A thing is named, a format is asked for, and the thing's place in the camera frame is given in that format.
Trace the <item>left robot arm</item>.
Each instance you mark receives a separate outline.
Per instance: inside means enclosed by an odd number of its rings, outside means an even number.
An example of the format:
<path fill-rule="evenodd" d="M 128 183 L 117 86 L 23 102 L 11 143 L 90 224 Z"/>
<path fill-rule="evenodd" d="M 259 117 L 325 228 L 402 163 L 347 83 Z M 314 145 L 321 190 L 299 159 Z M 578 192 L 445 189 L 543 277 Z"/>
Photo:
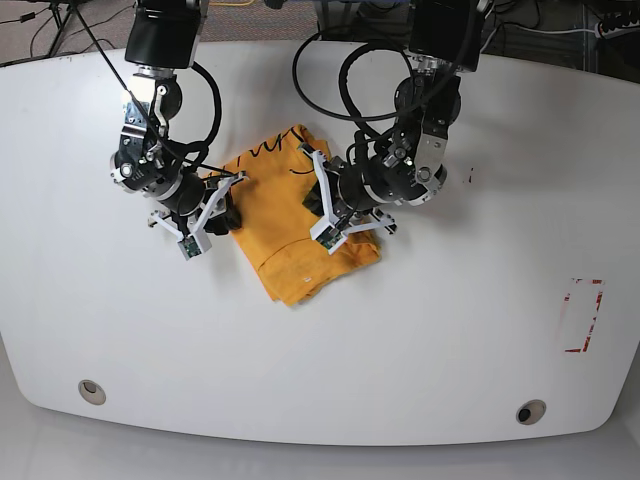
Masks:
<path fill-rule="evenodd" d="M 481 52 L 485 19 L 491 1 L 412 1 L 408 31 L 401 40 L 366 21 L 327 25 L 314 34 L 344 38 L 369 30 L 374 38 L 349 54 L 340 67 L 338 88 L 345 113 L 325 109 L 306 94 L 301 99 L 315 111 L 354 123 L 357 130 L 344 156 L 327 158 L 304 143 L 317 182 L 303 204 L 318 216 L 310 236 L 335 252 L 357 232 L 383 228 L 395 233 L 395 220 L 384 205 L 419 206 L 435 197 L 447 178 L 445 149 L 448 131 L 461 107 L 463 72 L 473 72 Z M 353 64 L 374 51 L 397 52 L 408 76 L 396 88 L 394 110 L 365 116 L 356 107 L 348 87 Z"/>

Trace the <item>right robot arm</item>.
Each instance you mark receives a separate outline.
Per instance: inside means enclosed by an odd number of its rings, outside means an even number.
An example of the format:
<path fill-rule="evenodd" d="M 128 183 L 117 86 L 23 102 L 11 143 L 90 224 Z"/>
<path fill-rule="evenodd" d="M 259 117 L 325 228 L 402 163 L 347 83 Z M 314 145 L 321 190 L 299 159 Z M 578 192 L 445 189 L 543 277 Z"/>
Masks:
<path fill-rule="evenodd" d="M 124 93 L 124 120 L 110 160 L 112 180 L 159 204 L 149 225 L 171 233 L 188 259 L 209 250 L 211 236 L 240 228 L 231 189 L 247 178 L 243 171 L 205 162 L 222 122 L 219 86 L 195 60 L 207 11 L 205 1 L 136 2 L 125 59 L 137 70 L 130 79 L 116 78 Z M 186 69 L 208 85 L 213 119 L 204 139 L 182 143 L 171 139 L 170 122 L 183 102 L 177 73 Z M 204 168 L 206 178 L 198 174 Z"/>

